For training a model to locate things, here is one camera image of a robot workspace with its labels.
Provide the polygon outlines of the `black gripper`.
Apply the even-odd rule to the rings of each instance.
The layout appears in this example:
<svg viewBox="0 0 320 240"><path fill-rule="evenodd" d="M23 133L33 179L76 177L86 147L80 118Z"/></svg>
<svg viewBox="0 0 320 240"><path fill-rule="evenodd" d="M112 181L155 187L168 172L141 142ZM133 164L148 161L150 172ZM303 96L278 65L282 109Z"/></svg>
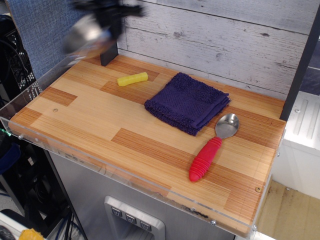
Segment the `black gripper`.
<svg viewBox="0 0 320 240"><path fill-rule="evenodd" d="M72 0L71 3L77 10L92 13L102 28L109 27L113 40L117 40L123 33L122 18L144 15L141 5L121 5L119 0Z"/></svg>

